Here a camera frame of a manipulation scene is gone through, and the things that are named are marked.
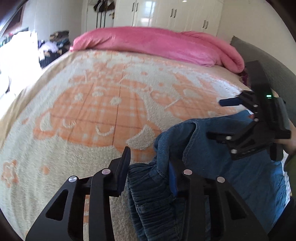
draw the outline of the orange pattern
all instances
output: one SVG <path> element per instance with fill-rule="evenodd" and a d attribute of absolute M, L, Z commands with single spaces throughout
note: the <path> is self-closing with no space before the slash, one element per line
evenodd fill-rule
<path fill-rule="evenodd" d="M 183 64 L 155 57 L 144 60 L 188 69 Z M 92 70 L 87 69 L 84 74 L 70 79 L 69 83 L 75 85 L 64 91 L 53 107 L 36 119 L 34 137 L 45 139 L 57 135 L 74 144 L 114 146 L 122 152 L 129 140 L 137 142 L 134 138 L 144 129 L 148 129 L 150 136 L 151 131 L 155 137 L 161 133 L 158 126 L 148 120 L 139 92 L 150 94 L 165 111 L 184 121 L 209 117 L 209 112 L 219 115 L 235 113 L 234 108 L 220 108 L 216 100 L 218 94 L 207 81 L 200 81 L 201 86 L 197 87 L 183 74 L 169 71 L 178 81 L 178 84 L 171 85 L 179 95 L 176 98 L 176 95 L 153 90 L 152 86 L 126 78 L 130 71 L 128 66 L 113 64 L 110 60 L 96 62 Z M 145 76 L 149 77 L 149 74 L 142 71 L 141 77 Z M 131 148 L 132 157 L 138 162 L 151 160 L 155 154 L 149 141 L 148 146 Z"/>
<path fill-rule="evenodd" d="M 217 92 L 210 83 L 201 82 L 202 87 L 196 87 L 188 78 L 180 73 L 173 73 L 180 84 L 173 84 L 173 88 L 180 95 L 179 99 L 159 91 L 151 92 L 152 99 L 165 107 L 166 111 L 181 120 L 193 118 L 207 118 L 209 112 L 218 115 L 236 113 L 233 107 L 220 107 L 217 103 Z"/>
<path fill-rule="evenodd" d="M 10 163 L 5 162 L 3 164 L 3 173 L 1 175 L 1 181 L 5 182 L 7 188 L 10 188 L 13 183 L 17 184 L 19 182 L 16 174 L 16 168 L 17 168 L 16 160 L 13 160 Z"/>
<path fill-rule="evenodd" d="M 40 170 L 41 170 L 41 172 L 42 172 L 44 175 L 48 175 L 49 172 L 50 172 L 50 169 L 49 169 L 49 167 L 47 167 L 47 166 L 42 166 L 42 167 L 40 168 Z"/>
<path fill-rule="evenodd" d="M 27 124 L 28 120 L 29 120 L 29 118 L 24 119 L 24 120 L 22 121 L 22 124 L 23 124 L 23 125 Z"/>
<path fill-rule="evenodd" d="M 82 79 L 75 77 L 73 81 L 81 82 Z M 69 88 L 57 98 L 53 108 L 36 119 L 34 137 L 45 139 L 58 135 L 66 141 L 88 147 L 113 145 L 119 152 L 124 150 L 127 140 L 139 134 L 145 125 L 156 137 L 161 133 L 160 129 L 147 120 L 143 100 L 130 89 L 145 87 L 145 84 L 127 79 L 116 85 L 99 78 L 94 83 Z M 44 124 L 46 116 L 49 123 Z M 50 130 L 43 128 L 46 124 Z M 132 150 L 136 161 L 151 160 L 154 156 L 152 147 Z"/>

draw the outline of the pile of clothes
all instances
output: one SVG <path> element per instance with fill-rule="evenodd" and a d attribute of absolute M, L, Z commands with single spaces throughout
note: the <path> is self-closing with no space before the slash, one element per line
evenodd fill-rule
<path fill-rule="evenodd" d="M 69 31 L 57 31 L 49 36 L 49 41 L 39 40 L 39 63 L 45 68 L 70 49 Z"/>

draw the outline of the cabinet door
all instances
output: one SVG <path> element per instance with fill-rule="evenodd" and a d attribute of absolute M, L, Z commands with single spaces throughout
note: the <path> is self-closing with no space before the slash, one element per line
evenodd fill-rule
<path fill-rule="evenodd" d="M 178 0 L 157 0 L 152 27 L 170 29 Z"/>
<path fill-rule="evenodd" d="M 208 16 L 208 1 L 210 0 L 196 1 L 194 11 L 192 14 L 192 20 L 186 26 L 186 31 L 204 31 Z"/>
<path fill-rule="evenodd" d="M 112 19 L 112 13 L 113 11 L 108 11 L 106 14 L 106 22 L 105 27 L 111 28 L 113 27 L 114 20 Z M 96 13 L 94 11 L 94 5 L 89 5 L 87 8 L 87 19 L 86 19 L 86 31 L 91 31 L 96 29 L 97 27 L 100 28 L 100 22 L 101 22 L 101 13 Z M 101 27 L 104 27 L 104 20 L 105 20 L 105 13 L 102 13 L 102 25 Z"/>
<path fill-rule="evenodd" d="M 185 31 L 192 20 L 195 5 L 196 0 L 178 0 L 170 29 L 176 32 Z"/>
<path fill-rule="evenodd" d="M 136 0 L 117 0 L 114 27 L 132 26 L 136 11 Z"/>
<path fill-rule="evenodd" d="M 217 36 L 219 24 L 221 20 L 223 9 L 223 3 L 220 1 L 215 0 L 215 6 L 213 11 L 209 13 L 207 21 L 209 21 L 207 29 L 205 29 L 205 33 Z"/>
<path fill-rule="evenodd" d="M 133 26 L 151 27 L 154 18 L 155 6 L 155 1 L 138 0 Z"/>

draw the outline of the denim jeans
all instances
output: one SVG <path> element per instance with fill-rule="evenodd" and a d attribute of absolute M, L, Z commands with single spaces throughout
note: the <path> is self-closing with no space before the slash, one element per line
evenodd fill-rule
<path fill-rule="evenodd" d="M 168 184 L 169 156 L 182 159 L 200 176 L 226 178 L 254 212 L 268 233 L 286 206 L 286 183 L 281 162 L 266 150 L 232 161 L 226 145 L 206 137 L 207 131 L 237 132 L 251 120 L 249 113 L 192 119 L 171 127 L 155 141 L 156 156 L 150 164 L 131 165 L 128 172 L 128 204 L 139 239 L 179 240 L 184 199 L 175 198 Z M 210 240 L 210 213 L 206 202 L 206 240 Z"/>

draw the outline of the hand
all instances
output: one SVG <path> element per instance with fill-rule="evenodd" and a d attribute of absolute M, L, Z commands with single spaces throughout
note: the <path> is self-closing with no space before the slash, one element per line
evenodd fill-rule
<path fill-rule="evenodd" d="M 287 152 L 289 155 L 296 154 L 296 127 L 293 123 L 290 122 L 290 130 L 291 130 L 291 139 L 276 139 L 274 143 L 283 144 L 284 151 Z"/>

